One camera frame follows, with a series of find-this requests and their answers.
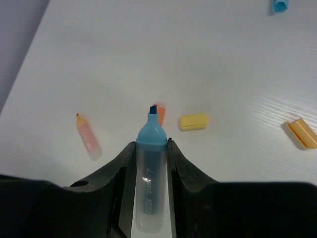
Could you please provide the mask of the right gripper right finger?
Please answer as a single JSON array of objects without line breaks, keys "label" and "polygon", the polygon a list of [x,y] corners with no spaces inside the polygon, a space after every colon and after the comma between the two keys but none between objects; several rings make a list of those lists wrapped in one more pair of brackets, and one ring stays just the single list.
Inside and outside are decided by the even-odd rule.
[{"label": "right gripper right finger", "polygon": [[167,143],[174,238],[314,238],[317,188],[307,182],[218,182]]}]

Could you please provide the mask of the blue marker cap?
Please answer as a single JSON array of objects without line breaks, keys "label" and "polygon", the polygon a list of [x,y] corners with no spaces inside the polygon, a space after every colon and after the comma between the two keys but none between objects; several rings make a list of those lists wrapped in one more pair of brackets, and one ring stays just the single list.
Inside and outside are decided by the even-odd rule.
[{"label": "blue marker cap", "polygon": [[272,14],[282,13],[288,9],[289,0],[272,0],[271,12]]}]

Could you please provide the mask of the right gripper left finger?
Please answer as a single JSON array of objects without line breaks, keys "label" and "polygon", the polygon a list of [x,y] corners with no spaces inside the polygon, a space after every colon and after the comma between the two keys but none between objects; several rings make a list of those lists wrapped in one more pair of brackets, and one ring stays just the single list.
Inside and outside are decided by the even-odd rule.
[{"label": "right gripper left finger", "polygon": [[128,238],[136,178],[135,143],[69,187],[0,177],[3,238]]}]

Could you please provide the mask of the light orange marker cap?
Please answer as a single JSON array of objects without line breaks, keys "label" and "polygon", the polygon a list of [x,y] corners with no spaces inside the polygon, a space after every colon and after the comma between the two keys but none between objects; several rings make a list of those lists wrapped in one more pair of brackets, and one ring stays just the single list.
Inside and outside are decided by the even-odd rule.
[{"label": "light orange marker cap", "polygon": [[317,134],[302,119],[286,121],[281,125],[293,144],[300,150],[313,150],[317,148]]}]

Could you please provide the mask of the yellow marker cap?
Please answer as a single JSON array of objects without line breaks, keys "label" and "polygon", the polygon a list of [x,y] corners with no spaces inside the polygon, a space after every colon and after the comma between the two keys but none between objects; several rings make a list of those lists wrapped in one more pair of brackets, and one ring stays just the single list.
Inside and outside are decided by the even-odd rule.
[{"label": "yellow marker cap", "polygon": [[206,114],[191,114],[179,118],[179,128],[181,131],[191,131],[205,129],[209,118]]}]

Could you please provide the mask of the blue highlighter marker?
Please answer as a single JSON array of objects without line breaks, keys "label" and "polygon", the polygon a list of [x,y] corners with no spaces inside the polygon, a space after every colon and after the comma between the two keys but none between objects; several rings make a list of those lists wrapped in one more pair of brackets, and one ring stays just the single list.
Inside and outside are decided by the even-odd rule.
[{"label": "blue highlighter marker", "polygon": [[163,225],[167,136],[159,123],[158,107],[150,107],[136,138],[135,223],[139,231],[159,233]]}]

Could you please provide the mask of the pink highlighter marker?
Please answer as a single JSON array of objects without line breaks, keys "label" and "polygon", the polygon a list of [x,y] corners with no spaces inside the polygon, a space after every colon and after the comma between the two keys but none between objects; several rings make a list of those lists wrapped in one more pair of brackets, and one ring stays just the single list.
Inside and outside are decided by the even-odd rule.
[{"label": "pink highlighter marker", "polygon": [[102,156],[102,150],[89,123],[79,114],[76,114],[76,128],[90,159],[92,161],[98,160]]}]

